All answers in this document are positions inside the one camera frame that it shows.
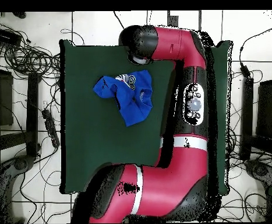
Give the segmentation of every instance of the blue t-shirt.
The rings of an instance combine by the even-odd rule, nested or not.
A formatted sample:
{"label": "blue t-shirt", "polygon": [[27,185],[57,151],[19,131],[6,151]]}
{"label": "blue t-shirt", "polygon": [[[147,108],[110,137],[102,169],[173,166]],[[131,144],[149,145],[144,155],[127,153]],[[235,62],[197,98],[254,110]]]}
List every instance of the blue t-shirt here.
{"label": "blue t-shirt", "polygon": [[147,70],[119,75],[115,79],[103,76],[93,91],[101,98],[116,99],[127,127],[145,120],[152,108],[151,76]]}

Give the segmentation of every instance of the black cable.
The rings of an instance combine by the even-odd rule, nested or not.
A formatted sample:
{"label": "black cable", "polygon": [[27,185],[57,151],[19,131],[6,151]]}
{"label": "black cable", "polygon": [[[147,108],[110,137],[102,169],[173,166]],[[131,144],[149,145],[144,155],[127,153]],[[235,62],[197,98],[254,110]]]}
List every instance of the black cable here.
{"label": "black cable", "polygon": [[[54,173],[56,173],[56,172],[60,172],[60,173],[61,173],[61,171],[57,171],[57,170],[56,170],[56,171],[53,171],[53,172],[48,176],[48,178],[47,178],[46,180],[43,178],[44,181],[45,181],[45,186],[44,186],[44,202],[45,202],[45,187],[46,187],[47,184],[51,185],[51,184],[48,182],[48,179],[51,177],[52,174],[54,174]],[[43,219],[44,223],[47,224],[46,221],[45,221],[45,208],[44,208],[44,214],[43,214],[43,215],[44,215],[44,217],[42,217],[42,219]]]}
{"label": "black cable", "polygon": [[124,29],[124,26],[122,25],[122,23],[121,23],[119,17],[116,15],[115,11],[113,11],[113,13],[114,13],[115,17],[117,18],[117,20],[119,21],[119,23],[120,23],[120,25],[122,26],[122,28]]}
{"label": "black cable", "polygon": [[[245,204],[245,212],[246,212],[246,216],[248,217],[248,219],[249,219],[250,222],[253,222],[253,221],[251,220],[251,218],[250,218],[250,216],[249,216],[249,214],[248,214],[248,208],[247,208],[246,200],[247,200],[250,196],[253,196],[253,195],[260,196],[260,197],[262,197],[262,198],[264,198],[264,199],[266,200],[266,197],[262,196],[262,195],[259,194],[259,193],[251,193],[251,194],[249,194],[249,195],[247,195],[247,196],[245,197],[245,200],[244,200],[244,204]],[[262,216],[264,216],[264,215],[263,215],[264,212],[260,212],[260,211],[257,211],[257,212],[258,212],[259,214],[261,214]]]}
{"label": "black cable", "polygon": [[151,12],[150,12],[150,17],[149,17],[149,24],[150,24],[151,14],[152,14],[152,10],[151,10]]}
{"label": "black cable", "polygon": [[73,31],[70,31],[69,29],[61,29],[60,32],[61,32],[61,33],[64,33],[64,34],[66,34],[66,33],[71,33],[71,34],[73,34],[73,33],[74,33],[74,34],[78,35],[78,36],[81,38],[81,40],[82,40],[82,42],[83,42],[83,45],[85,46],[85,42],[84,42],[83,37],[82,37],[81,35],[79,35],[78,33],[76,33],[75,31],[73,32]]}
{"label": "black cable", "polygon": [[68,213],[68,212],[70,212],[70,210],[65,211],[65,212],[63,212],[63,213],[55,213],[55,214],[51,215],[51,216],[48,218],[48,220],[45,222],[45,224],[48,224],[48,222],[49,222],[49,220],[51,219],[51,217],[53,217],[53,216],[59,216],[59,215],[64,215],[64,214],[66,214],[66,213]]}
{"label": "black cable", "polygon": [[250,39],[252,39],[252,38],[254,38],[254,37],[257,37],[257,36],[259,36],[259,35],[261,35],[261,34],[263,34],[263,33],[269,32],[269,31],[271,31],[271,30],[272,30],[272,28],[267,29],[267,30],[263,31],[262,33],[259,33],[259,34],[256,34],[256,35],[252,36],[252,37],[247,38],[247,39],[245,40],[245,42],[243,42],[243,44],[242,44],[242,46],[241,46],[241,49],[240,49],[240,52],[239,52],[239,62],[241,63],[242,66],[243,66],[243,63],[241,62],[241,52],[242,52],[242,50],[243,50],[243,47],[244,47],[245,43],[246,43],[248,40],[250,40]]}
{"label": "black cable", "polygon": [[[44,157],[44,158],[42,158],[42,159],[40,159],[40,160],[44,160],[44,159],[46,159],[46,158],[48,158],[48,157],[51,157],[52,155],[54,155],[56,152],[57,152],[57,150],[58,149],[55,149],[54,151],[53,151],[53,153],[51,153],[50,155],[48,155],[48,156],[46,156],[46,157]],[[36,175],[34,175],[22,188],[24,188],[25,186],[27,186],[28,185],[28,183],[29,182],[31,182],[32,181],[32,179],[34,179],[35,177],[36,177]],[[20,192],[20,190],[19,191],[17,191],[16,193],[14,193],[13,195],[12,195],[12,198],[17,194],[17,193],[19,193]]]}
{"label": "black cable", "polygon": [[35,206],[35,210],[34,210],[33,214],[31,215],[31,217],[29,218],[29,220],[28,220],[28,222],[27,222],[27,224],[29,224],[30,220],[32,219],[32,217],[33,217],[34,214],[36,213],[37,205],[36,205],[36,203],[33,202],[31,199],[27,198],[27,197],[23,194],[23,192],[22,192],[22,186],[23,186],[23,183],[24,183],[24,181],[25,181],[26,173],[24,173],[23,175],[24,175],[23,181],[22,181],[22,183],[21,183],[21,185],[20,185],[20,192],[21,192],[21,195],[22,195],[26,200],[28,200],[28,201],[30,201],[31,203],[33,203],[34,206]]}

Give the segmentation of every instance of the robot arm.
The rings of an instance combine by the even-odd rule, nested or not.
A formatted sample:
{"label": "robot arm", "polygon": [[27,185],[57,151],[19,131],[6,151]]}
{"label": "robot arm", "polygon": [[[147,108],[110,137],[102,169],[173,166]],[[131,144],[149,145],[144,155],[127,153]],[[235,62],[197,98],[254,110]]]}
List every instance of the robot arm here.
{"label": "robot arm", "polygon": [[175,119],[173,138],[161,137],[160,145],[161,154],[163,144],[174,139],[172,158],[166,168],[157,166],[159,160],[155,167],[110,166],[100,185],[86,190],[95,190],[89,223],[121,223],[130,214],[195,220],[207,192],[207,78],[202,43],[193,31],[154,26],[128,27],[120,43],[138,64],[149,60],[183,63],[182,76],[175,82],[178,93],[171,96],[174,116],[168,116]]}

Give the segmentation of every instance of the white floor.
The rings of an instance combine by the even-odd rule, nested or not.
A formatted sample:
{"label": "white floor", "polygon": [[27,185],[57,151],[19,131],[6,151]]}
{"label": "white floor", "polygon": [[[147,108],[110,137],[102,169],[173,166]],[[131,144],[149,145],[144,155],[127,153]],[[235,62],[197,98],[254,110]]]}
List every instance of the white floor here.
{"label": "white floor", "polygon": [[[130,11],[130,12],[117,12],[124,27],[130,25],[145,25],[146,24],[146,10],[144,11]],[[179,16],[179,27],[187,29],[198,30],[198,11],[171,11],[171,15]],[[5,16],[0,19],[0,22],[11,27],[14,30],[24,31],[31,41],[32,46],[43,47],[55,55],[59,53],[60,39],[71,39],[71,34],[62,34],[61,29],[69,29],[73,27],[73,31],[79,33],[83,39],[85,45],[103,45],[103,46],[115,46],[118,42],[118,36],[122,30],[121,25],[114,16],[113,12],[74,12],[73,13],[73,25],[72,25],[72,13],[71,12],[27,12],[27,18],[19,19],[12,15],[12,13],[5,13]],[[151,25],[166,25],[167,24],[167,11],[151,11],[149,10],[148,23]],[[239,72],[239,49],[242,43],[255,34],[258,34],[266,29],[272,27],[272,10],[204,10],[202,11],[202,30],[208,32],[217,44],[222,40],[232,40],[234,42],[234,48],[232,52],[232,70]],[[83,42],[78,35],[73,34],[73,41],[76,45],[82,45]],[[242,51],[243,61],[261,61],[261,62],[246,62],[249,70],[261,70],[263,72],[264,81],[272,79],[272,31],[262,36],[255,37],[245,44]],[[261,74],[255,72],[255,82],[260,80]],[[238,76],[232,81],[232,103],[235,108],[231,108],[231,113],[236,112],[235,109],[241,108],[241,89],[242,89],[242,76]],[[55,83],[54,79],[47,79],[47,83],[50,85]],[[257,87],[259,83],[255,83],[255,98],[257,100]],[[14,80],[14,89],[19,93],[26,94],[27,83],[23,80]],[[13,94],[13,102],[22,101],[24,105],[25,96],[22,96],[16,92]],[[39,92],[39,108],[45,107],[45,101],[50,102],[52,97],[50,96],[50,87],[42,81],[40,83]],[[59,93],[56,95],[57,101],[60,102]],[[254,105],[255,112],[257,110],[257,104]],[[23,129],[26,129],[26,109],[20,104],[14,104],[13,111]],[[60,114],[56,107],[52,108],[52,115],[56,120],[60,120]],[[231,127],[235,128],[238,122],[239,115],[234,114],[231,117]],[[254,117],[254,127],[256,126],[256,117]],[[2,129],[18,130],[19,127],[15,121],[12,127],[1,127]],[[44,120],[39,118],[39,130],[45,131]],[[235,132],[239,135],[240,123],[236,126]],[[39,132],[38,140],[42,141],[47,137],[46,132]],[[24,145],[3,150],[0,154],[1,161],[7,160],[15,155],[16,152],[23,149]],[[45,157],[52,153],[53,147],[51,141],[47,138],[43,143],[42,157]],[[52,185],[46,185],[44,179],[38,173],[40,167],[44,179],[48,179],[48,182]],[[37,211],[32,217],[30,223],[43,224],[44,221],[40,218],[41,207],[43,202],[46,202],[45,220],[47,221],[52,214],[64,213],[62,215],[54,215],[48,221],[48,223],[69,223],[70,222],[70,209],[71,202],[74,201],[76,195],[62,195],[59,192],[60,184],[60,171],[61,169],[61,151],[59,150],[54,156],[36,164],[27,174],[24,183],[23,192],[31,200],[38,202]],[[245,216],[241,221],[249,221],[246,213],[243,211],[241,196],[244,198],[250,193],[261,193],[264,195],[262,185],[250,178],[244,170],[240,167],[234,168],[229,173],[229,184],[232,186],[229,195],[223,197],[222,205],[226,205],[226,208],[221,208],[219,216],[222,218],[241,218],[243,214]],[[16,216],[24,216],[26,222],[34,212],[35,206],[24,199],[19,190],[20,183],[23,180],[23,176],[19,176],[13,188],[13,210]],[[251,196],[248,199],[248,203],[252,207],[257,205],[265,207],[265,201],[258,196]],[[257,213],[249,213],[252,221],[263,221],[263,217]],[[229,221],[238,222],[239,220],[230,219]]]}

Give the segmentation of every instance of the green tablecloth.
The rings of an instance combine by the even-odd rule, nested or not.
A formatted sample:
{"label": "green tablecloth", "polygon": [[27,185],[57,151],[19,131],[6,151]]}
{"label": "green tablecloth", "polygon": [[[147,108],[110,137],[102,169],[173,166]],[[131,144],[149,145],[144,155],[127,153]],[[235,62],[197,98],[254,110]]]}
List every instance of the green tablecloth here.
{"label": "green tablecloth", "polygon": [[[127,60],[124,47],[74,47],[68,41],[63,44],[66,149],[62,151],[66,159],[62,161],[61,192],[83,191],[92,175],[106,162],[152,166],[160,147],[166,95],[171,96],[169,79],[173,63],[155,61],[150,65],[133,65]],[[227,193],[224,175],[229,47],[230,42],[225,41],[220,47],[212,48],[217,80],[217,173],[221,195]],[[117,76],[143,69],[152,77],[153,108],[145,121],[127,128],[114,99],[99,98],[93,86],[104,75]]]}

